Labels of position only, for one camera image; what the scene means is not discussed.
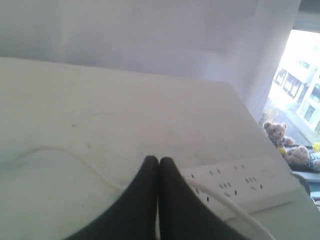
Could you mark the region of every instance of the plush toy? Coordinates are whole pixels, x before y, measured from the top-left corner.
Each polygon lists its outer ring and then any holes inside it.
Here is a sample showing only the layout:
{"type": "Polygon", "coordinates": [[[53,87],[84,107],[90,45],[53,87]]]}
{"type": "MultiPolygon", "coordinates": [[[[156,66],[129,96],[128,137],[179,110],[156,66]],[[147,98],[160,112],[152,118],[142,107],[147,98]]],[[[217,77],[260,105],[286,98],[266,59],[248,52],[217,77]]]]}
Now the plush toy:
{"type": "Polygon", "coordinates": [[[283,158],[289,165],[301,165],[320,171],[320,152],[309,153],[305,146],[291,148],[283,158]]]}
{"type": "Polygon", "coordinates": [[[292,146],[295,144],[295,141],[286,135],[287,125],[283,123],[275,123],[266,121],[263,124],[263,128],[268,135],[270,141],[277,148],[279,153],[284,157],[286,155],[286,150],[284,145],[292,146]]]}

